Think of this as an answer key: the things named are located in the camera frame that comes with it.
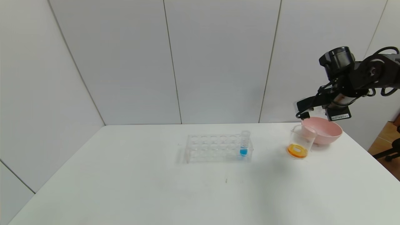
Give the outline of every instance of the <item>orange liquid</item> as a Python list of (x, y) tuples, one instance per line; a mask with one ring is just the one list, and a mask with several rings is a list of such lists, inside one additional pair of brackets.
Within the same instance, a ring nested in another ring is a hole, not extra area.
[(286, 150), (291, 156), (300, 159), (305, 158), (308, 154), (307, 149), (298, 144), (290, 144)]

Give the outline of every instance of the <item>white table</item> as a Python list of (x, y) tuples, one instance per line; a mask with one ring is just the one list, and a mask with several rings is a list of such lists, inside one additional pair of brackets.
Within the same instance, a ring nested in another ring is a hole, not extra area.
[[(347, 134), (293, 159), (296, 124), (103, 127), (10, 224), (398, 224), (400, 182)], [(179, 159), (188, 134), (244, 129), (250, 163)]]

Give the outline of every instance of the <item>robotic arm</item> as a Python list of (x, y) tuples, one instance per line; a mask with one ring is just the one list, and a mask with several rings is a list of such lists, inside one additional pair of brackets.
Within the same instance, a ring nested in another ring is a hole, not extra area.
[[(393, 49), (396, 54), (380, 54)], [(319, 59), (325, 67), (329, 83), (321, 86), (315, 96), (297, 102), (296, 117), (306, 119), (309, 111), (322, 106), (328, 120), (351, 117), (349, 105), (360, 97), (374, 96), (376, 88), (389, 96), (400, 88), (400, 54), (396, 47), (385, 47), (363, 61), (355, 61), (348, 47), (335, 48)], [(385, 88), (393, 88), (386, 93)]]

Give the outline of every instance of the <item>blue liquid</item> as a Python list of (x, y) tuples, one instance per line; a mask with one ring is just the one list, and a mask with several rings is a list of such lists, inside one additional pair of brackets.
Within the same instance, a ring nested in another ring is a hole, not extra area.
[(240, 148), (240, 154), (243, 156), (247, 155), (247, 149)]

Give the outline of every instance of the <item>chair leg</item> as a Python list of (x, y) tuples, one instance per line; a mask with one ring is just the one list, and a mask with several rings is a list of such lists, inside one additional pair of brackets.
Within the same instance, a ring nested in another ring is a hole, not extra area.
[(390, 161), (392, 161), (392, 159), (397, 158), (397, 157), (400, 157), (400, 153), (397, 153), (397, 154), (394, 154), (394, 155), (388, 155), (388, 156), (386, 156), (386, 157), (385, 157), (385, 161), (386, 161), (386, 162), (390, 162)]
[(383, 151), (381, 153), (375, 154), (372, 157), (374, 157), (376, 159), (379, 159), (379, 158), (382, 158), (384, 156), (387, 156), (387, 155), (390, 155), (390, 154), (393, 154), (393, 153), (396, 153), (396, 152), (398, 152), (398, 149), (393, 149), (392, 148), (392, 149), (388, 149), (386, 151)]

